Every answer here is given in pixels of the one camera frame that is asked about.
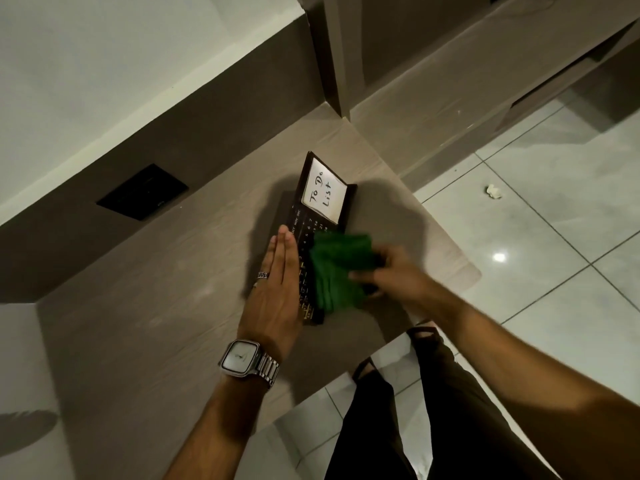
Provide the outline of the brown wooden divider panel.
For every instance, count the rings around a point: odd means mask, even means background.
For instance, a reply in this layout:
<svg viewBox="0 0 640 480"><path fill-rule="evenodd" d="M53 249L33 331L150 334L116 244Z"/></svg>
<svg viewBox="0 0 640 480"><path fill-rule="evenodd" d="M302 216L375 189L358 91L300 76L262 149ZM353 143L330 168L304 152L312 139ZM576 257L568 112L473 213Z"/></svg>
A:
<svg viewBox="0 0 640 480"><path fill-rule="evenodd" d="M339 116L365 97L364 0L297 0L305 11L324 97Z"/></svg>

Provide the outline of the silver square wristwatch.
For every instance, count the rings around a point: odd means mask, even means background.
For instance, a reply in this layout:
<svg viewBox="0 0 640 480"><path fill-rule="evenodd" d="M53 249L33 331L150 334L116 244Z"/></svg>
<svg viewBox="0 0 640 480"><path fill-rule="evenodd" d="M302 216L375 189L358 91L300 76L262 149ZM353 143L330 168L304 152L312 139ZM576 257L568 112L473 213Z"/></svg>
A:
<svg viewBox="0 0 640 480"><path fill-rule="evenodd" d="M273 359L260 343L236 339L229 343L218 366L222 373L240 379L258 376L273 387L280 364Z"/></svg>

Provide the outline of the green cleaning cloth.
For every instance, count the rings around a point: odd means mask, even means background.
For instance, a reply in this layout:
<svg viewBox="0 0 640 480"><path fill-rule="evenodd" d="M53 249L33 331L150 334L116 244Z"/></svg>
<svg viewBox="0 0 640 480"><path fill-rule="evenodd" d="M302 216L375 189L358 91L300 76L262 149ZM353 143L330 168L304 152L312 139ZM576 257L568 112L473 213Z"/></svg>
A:
<svg viewBox="0 0 640 480"><path fill-rule="evenodd" d="M317 231L309 252L315 279L316 306L326 314L360 307L378 292L373 284L350 279L352 271L373 271L384 259L372 249L366 233Z"/></svg>

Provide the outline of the person's left hand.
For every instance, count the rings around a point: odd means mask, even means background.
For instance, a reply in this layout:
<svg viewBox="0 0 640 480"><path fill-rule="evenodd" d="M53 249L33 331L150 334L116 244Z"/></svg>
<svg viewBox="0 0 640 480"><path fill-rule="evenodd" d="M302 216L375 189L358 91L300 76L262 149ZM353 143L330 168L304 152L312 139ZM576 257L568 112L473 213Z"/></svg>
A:
<svg viewBox="0 0 640 480"><path fill-rule="evenodd" d="M252 288L237 329L237 339L260 343L278 363L290 354L303 325L300 316L300 273L297 287Z"/></svg>

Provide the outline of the black trousers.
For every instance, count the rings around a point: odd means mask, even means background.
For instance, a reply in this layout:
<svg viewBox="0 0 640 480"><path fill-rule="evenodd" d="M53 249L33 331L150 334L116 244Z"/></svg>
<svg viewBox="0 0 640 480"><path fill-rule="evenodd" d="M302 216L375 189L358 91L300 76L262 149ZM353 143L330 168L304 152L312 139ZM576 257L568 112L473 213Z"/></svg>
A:
<svg viewBox="0 0 640 480"><path fill-rule="evenodd" d="M450 348L414 351L433 452L428 480L558 480ZM404 453L394 397L380 371L359 381L324 480L418 480Z"/></svg>

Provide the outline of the person's right hand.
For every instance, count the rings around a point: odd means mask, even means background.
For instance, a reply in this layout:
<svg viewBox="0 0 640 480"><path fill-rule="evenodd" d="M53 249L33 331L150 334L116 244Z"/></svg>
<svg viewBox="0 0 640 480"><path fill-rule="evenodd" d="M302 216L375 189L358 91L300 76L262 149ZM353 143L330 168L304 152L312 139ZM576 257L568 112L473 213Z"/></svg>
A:
<svg viewBox="0 0 640 480"><path fill-rule="evenodd" d="M433 285L434 280L413 263L404 248L397 245L397 294L382 294L398 301L409 313L425 316Z"/></svg>

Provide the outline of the black wall socket plate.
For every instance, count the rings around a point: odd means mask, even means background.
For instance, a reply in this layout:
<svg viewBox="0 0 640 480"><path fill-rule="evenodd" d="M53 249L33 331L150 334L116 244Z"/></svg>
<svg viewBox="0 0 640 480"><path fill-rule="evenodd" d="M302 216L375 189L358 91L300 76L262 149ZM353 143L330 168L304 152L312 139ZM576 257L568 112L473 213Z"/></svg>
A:
<svg viewBox="0 0 640 480"><path fill-rule="evenodd" d="M125 217L144 221L189 187L156 164L150 164L98 200L96 204Z"/></svg>

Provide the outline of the brown wooden cabinet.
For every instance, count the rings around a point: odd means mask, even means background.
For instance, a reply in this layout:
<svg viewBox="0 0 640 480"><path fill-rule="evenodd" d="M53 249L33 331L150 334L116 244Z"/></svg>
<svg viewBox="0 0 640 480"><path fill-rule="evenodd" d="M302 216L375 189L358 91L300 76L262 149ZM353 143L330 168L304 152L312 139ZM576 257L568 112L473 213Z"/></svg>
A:
<svg viewBox="0 0 640 480"><path fill-rule="evenodd" d="M351 121L409 190L640 42L640 0L501 0L405 63Z"/></svg>

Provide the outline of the person's right forearm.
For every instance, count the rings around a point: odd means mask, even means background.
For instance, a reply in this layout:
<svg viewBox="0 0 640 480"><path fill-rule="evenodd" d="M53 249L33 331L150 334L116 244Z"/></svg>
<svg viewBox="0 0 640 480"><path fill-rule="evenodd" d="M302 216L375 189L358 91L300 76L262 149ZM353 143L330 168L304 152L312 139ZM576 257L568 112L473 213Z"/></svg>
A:
<svg viewBox="0 0 640 480"><path fill-rule="evenodd" d="M640 480L640 406L437 283L420 304L563 480Z"/></svg>

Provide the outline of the black desk planner with whiteboard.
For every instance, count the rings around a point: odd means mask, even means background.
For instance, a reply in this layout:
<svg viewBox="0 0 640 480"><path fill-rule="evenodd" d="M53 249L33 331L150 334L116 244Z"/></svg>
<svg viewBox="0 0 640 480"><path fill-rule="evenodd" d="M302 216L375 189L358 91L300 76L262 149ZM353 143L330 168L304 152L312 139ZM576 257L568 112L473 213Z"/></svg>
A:
<svg viewBox="0 0 640 480"><path fill-rule="evenodd" d="M324 323L316 306L315 279L309 252L317 231L345 233L358 186L347 184L314 152L308 152L293 193L286 225L298 246L300 310L306 324Z"/></svg>

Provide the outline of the black sandal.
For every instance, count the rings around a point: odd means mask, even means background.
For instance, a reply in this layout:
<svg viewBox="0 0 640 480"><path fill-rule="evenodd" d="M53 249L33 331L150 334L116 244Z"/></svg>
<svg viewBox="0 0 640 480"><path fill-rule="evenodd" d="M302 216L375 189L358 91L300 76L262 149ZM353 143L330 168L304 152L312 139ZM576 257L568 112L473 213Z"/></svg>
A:
<svg viewBox="0 0 640 480"><path fill-rule="evenodd" d="M438 347L444 344L437 327L432 324L421 324L412 327L406 331L406 334L415 350L425 347Z"/></svg>
<svg viewBox="0 0 640 480"><path fill-rule="evenodd" d="M378 372L378 368L373 363L371 357L367 357L361 363L359 363L356 368L351 373L352 381L357 385L363 377L368 375L371 372Z"/></svg>

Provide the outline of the person's left forearm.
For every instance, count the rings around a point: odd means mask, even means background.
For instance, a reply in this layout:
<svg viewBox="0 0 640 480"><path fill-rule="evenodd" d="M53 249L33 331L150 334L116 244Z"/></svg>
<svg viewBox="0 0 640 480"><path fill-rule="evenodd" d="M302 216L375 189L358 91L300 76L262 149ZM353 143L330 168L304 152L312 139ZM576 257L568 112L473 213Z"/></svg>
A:
<svg viewBox="0 0 640 480"><path fill-rule="evenodd" d="M224 376L163 480L234 480L268 383Z"/></svg>

